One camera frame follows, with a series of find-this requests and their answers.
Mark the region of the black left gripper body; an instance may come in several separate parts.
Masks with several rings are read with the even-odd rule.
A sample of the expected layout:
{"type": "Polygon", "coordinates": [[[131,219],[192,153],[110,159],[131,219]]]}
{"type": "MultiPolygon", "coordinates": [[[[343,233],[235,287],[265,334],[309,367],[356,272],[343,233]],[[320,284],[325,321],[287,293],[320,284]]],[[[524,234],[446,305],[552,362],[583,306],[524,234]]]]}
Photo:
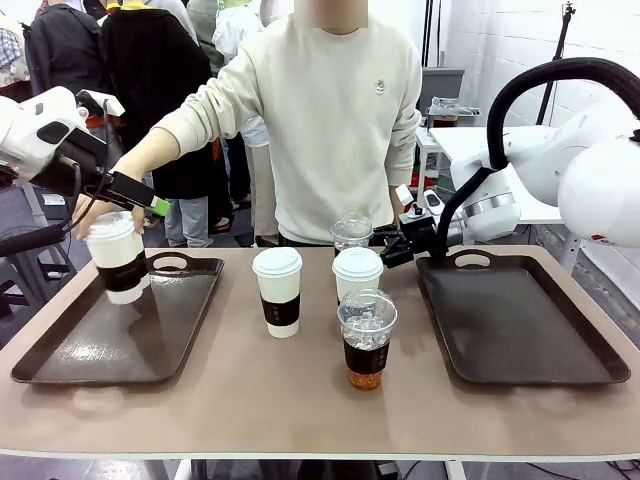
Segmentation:
{"type": "Polygon", "coordinates": [[[78,128],[39,128],[36,138],[55,150],[31,184],[71,197],[76,184],[74,167],[78,166],[82,194],[98,194],[103,201],[116,199],[110,189],[113,179],[106,166],[108,148],[104,141],[78,128]]]}

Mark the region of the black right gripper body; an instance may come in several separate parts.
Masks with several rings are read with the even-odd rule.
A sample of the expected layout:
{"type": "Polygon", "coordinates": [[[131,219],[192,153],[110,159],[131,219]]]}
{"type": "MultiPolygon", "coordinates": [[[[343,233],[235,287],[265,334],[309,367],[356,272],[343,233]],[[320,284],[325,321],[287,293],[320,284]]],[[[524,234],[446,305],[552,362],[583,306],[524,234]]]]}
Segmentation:
{"type": "Polygon", "coordinates": [[[411,262],[421,253],[428,253],[432,259],[441,260],[441,244],[434,217],[417,202],[413,202],[409,210],[399,217],[402,232],[399,264],[411,262]]]}

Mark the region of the person's right hand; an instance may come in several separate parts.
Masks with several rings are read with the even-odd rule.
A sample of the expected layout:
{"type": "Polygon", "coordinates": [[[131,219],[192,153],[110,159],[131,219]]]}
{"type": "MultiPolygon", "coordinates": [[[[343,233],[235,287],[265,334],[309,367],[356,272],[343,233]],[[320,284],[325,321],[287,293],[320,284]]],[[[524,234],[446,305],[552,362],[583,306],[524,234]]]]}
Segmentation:
{"type": "MultiPolygon", "coordinates": [[[[74,227],[72,231],[78,240],[84,240],[89,233],[90,226],[101,215],[110,212],[123,211],[123,208],[113,203],[94,200],[86,195],[80,195],[76,203],[72,220],[74,227]]],[[[135,230],[144,234],[144,210],[134,206],[130,211],[132,214],[135,230]]]]}

